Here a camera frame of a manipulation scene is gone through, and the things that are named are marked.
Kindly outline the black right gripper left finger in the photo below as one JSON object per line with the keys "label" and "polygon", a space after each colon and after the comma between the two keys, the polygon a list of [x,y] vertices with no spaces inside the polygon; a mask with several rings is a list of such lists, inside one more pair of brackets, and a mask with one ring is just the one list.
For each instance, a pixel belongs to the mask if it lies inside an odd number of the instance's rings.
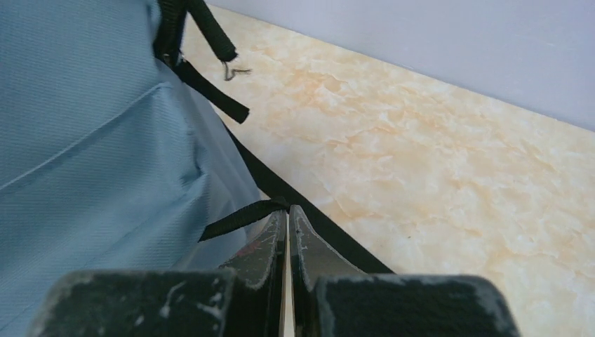
{"label": "black right gripper left finger", "polygon": [[213,270],[84,270],[48,292],[29,336],[279,336],[286,212]]}

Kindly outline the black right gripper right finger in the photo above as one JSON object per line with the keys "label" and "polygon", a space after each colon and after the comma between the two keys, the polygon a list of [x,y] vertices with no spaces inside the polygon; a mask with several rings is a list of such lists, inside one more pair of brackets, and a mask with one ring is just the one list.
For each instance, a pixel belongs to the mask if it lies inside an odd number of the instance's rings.
{"label": "black right gripper right finger", "polygon": [[288,216],[297,336],[518,336],[504,296],[471,275],[368,274]]}

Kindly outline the blue student backpack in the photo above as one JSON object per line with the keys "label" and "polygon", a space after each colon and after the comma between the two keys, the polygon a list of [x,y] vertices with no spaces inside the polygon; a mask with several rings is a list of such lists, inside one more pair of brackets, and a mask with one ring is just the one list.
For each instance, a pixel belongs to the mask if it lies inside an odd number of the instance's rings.
{"label": "blue student backpack", "polygon": [[84,270],[213,270],[286,207],[155,58],[155,1],[1,2],[1,335]]}

